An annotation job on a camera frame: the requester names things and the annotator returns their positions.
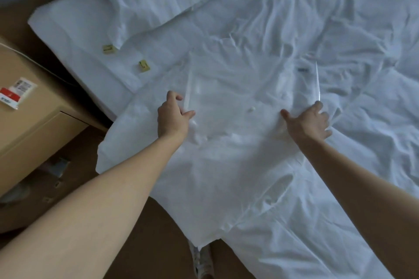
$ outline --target foot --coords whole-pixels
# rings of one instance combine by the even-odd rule
[[[210,245],[206,245],[199,251],[189,240],[188,242],[196,277],[198,279],[214,278],[214,264],[212,263]]]

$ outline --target red and white label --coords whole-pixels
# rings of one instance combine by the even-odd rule
[[[36,87],[31,81],[21,77],[19,81],[9,88],[2,87],[0,89],[0,101],[17,109],[20,102]]]

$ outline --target clothing label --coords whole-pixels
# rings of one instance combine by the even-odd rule
[[[20,102],[36,87],[36,84],[21,77],[9,88],[0,89],[0,101],[17,109]]]
[[[117,48],[115,48],[113,44],[108,44],[102,46],[102,50],[104,54],[113,54],[117,51]]]
[[[147,72],[150,70],[146,60],[141,60],[139,62],[139,68],[141,69],[141,72]]]

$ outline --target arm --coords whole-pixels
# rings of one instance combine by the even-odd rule
[[[419,200],[326,144],[322,107],[316,102],[297,118],[282,110],[291,137],[390,273],[419,278]]]
[[[0,251],[4,279],[103,278],[131,233],[151,189],[188,132],[194,112],[169,92],[159,138],[86,183]]]

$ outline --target person's left hand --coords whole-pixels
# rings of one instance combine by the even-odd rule
[[[195,111],[185,112],[178,106],[177,100],[183,97],[174,92],[167,92],[166,101],[158,108],[158,136],[173,137],[182,143],[188,135],[189,120],[195,116]]]

